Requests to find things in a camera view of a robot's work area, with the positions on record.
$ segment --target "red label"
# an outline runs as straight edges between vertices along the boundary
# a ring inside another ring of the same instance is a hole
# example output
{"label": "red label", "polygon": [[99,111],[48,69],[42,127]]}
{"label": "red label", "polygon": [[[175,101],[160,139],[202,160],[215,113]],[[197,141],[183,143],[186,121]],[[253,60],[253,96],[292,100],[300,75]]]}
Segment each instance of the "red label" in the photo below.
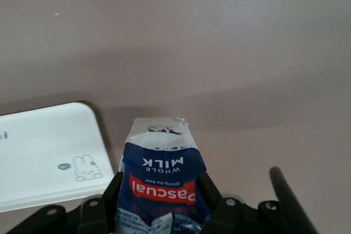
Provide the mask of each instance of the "red label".
{"label": "red label", "polygon": [[195,181],[186,182],[182,187],[172,188],[149,185],[129,174],[129,186],[139,198],[144,197],[155,201],[186,203],[188,205],[196,203]]}

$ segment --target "metal bolt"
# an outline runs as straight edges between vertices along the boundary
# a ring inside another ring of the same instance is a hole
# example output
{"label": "metal bolt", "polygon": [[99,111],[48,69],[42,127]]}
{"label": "metal bolt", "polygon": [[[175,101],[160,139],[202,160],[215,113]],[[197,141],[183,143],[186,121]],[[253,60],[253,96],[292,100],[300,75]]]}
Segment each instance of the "metal bolt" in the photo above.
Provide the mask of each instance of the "metal bolt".
{"label": "metal bolt", "polygon": [[95,207],[97,204],[98,204],[98,202],[94,200],[94,201],[91,201],[91,202],[89,203],[89,206]]}
{"label": "metal bolt", "polygon": [[57,209],[53,208],[53,209],[50,209],[49,211],[47,211],[46,214],[48,216],[51,216],[51,215],[55,214],[56,212],[57,212]]}
{"label": "metal bolt", "polygon": [[272,203],[270,203],[270,202],[267,202],[267,203],[265,204],[265,207],[268,208],[269,210],[276,210],[276,209],[277,209],[276,205],[275,205],[275,204],[272,204]]}
{"label": "metal bolt", "polygon": [[231,199],[231,198],[227,199],[227,200],[225,201],[225,204],[227,204],[227,205],[229,205],[229,206],[235,206],[235,205],[236,205],[235,200],[234,200],[234,199]]}

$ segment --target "blue package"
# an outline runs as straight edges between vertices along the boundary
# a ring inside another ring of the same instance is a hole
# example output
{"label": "blue package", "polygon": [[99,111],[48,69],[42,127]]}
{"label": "blue package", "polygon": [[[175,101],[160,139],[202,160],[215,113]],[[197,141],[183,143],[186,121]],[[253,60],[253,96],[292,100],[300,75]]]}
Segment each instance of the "blue package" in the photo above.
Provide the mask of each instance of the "blue package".
{"label": "blue package", "polygon": [[206,166],[180,118],[137,118],[120,164],[116,233],[200,233],[210,210],[195,184]]}

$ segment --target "white tray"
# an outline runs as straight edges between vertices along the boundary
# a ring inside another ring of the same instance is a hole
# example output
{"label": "white tray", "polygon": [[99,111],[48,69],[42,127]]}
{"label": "white tray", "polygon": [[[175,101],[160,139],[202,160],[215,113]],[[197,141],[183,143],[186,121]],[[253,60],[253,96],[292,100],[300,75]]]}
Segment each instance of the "white tray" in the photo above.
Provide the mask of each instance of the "white tray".
{"label": "white tray", "polygon": [[0,212],[100,194],[113,176],[86,104],[0,116]]}

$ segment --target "blue and white packaging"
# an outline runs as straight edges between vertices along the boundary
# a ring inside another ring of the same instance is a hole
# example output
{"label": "blue and white packaging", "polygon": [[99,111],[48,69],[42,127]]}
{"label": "blue and white packaging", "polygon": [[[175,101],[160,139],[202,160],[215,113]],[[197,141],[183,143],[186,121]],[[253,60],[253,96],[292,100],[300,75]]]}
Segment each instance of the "blue and white packaging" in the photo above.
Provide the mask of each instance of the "blue and white packaging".
{"label": "blue and white packaging", "polygon": [[196,186],[205,164],[180,118],[137,118],[120,171],[116,233],[200,233],[210,210]]}

